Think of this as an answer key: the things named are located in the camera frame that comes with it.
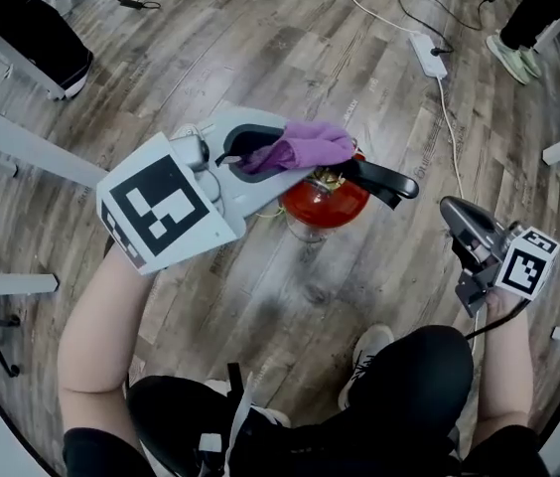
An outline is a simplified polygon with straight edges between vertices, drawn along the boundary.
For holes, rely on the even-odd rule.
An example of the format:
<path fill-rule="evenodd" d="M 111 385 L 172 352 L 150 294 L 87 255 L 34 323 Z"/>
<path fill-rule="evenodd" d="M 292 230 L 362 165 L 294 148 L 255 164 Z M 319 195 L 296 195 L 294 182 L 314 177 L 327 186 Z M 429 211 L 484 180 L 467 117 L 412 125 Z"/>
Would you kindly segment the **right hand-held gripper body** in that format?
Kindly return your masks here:
<path fill-rule="evenodd" d="M 488 259 L 475 259 L 453 238 L 453 252 L 462 265 L 455 291 L 471 316 L 478 313 L 495 287 L 534 300 L 559 253 L 560 243 L 535 227 L 525 228 L 514 222 L 504 229 L 502 243 L 485 243 Z"/>

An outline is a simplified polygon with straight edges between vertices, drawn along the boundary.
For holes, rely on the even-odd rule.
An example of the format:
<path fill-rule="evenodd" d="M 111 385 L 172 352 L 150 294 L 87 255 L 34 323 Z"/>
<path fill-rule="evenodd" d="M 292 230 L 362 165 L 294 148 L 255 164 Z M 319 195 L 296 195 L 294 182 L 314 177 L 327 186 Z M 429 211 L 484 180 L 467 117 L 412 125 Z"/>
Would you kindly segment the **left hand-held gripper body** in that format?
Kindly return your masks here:
<path fill-rule="evenodd" d="M 244 218 L 194 127 L 155 134 L 96 186 L 96 210 L 133 267 L 149 275 L 240 239 Z"/>

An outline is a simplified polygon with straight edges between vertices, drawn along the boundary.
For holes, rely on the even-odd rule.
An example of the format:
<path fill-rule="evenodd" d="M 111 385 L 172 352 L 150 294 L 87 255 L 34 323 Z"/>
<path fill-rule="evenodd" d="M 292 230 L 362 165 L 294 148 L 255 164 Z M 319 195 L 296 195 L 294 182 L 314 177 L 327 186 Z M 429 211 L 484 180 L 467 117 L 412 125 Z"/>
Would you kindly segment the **person's right hand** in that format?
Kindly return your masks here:
<path fill-rule="evenodd" d="M 487 319 L 499 319 L 509 314 L 523 300 L 522 297 L 502 288 L 494 288 L 486 296 Z"/>

